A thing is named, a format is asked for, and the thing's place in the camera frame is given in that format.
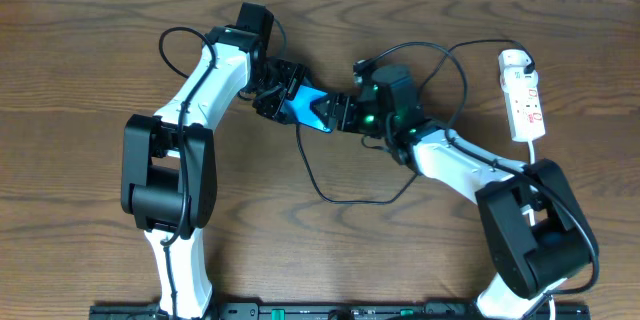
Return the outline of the blue Samsung smartphone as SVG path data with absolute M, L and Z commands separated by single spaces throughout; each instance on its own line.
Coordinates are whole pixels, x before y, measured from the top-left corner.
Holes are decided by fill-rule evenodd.
M 285 100 L 281 108 L 285 124 L 301 124 L 309 128 L 331 133 L 320 118 L 312 111 L 311 103 L 326 95 L 326 92 L 301 85 L 293 100 Z

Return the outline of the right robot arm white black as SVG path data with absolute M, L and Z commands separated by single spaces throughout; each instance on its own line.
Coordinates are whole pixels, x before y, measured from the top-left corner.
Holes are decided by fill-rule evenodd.
M 467 310 L 479 319 L 583 319 L 582 308 L 556 303 L 563 283 L 591 267 L 599 249 L 561 168 L 548 159 L 499 157 L 458 136 L 451 125 L 426 116 L 404 65 L 354 67 L 356 95 L 308 92 L 303 122 L 383 140 L 382 150 L 415 176 L 439 181 L 479 210 L 496 275 Z

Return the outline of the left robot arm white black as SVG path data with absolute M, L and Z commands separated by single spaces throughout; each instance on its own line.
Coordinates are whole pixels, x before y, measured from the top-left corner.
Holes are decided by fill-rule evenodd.
M 239 93 L 281 124 L 324 130 L 307 67 L 267 54 L 274 15 L 244 3 L 235 23 L 200 34 L 201 57 L 176 95 L 124 128 L 121 206 L 152 246 L 162 319 L 201 319 L 213 296 L 202 230 L 217 197 L 214 133 Z

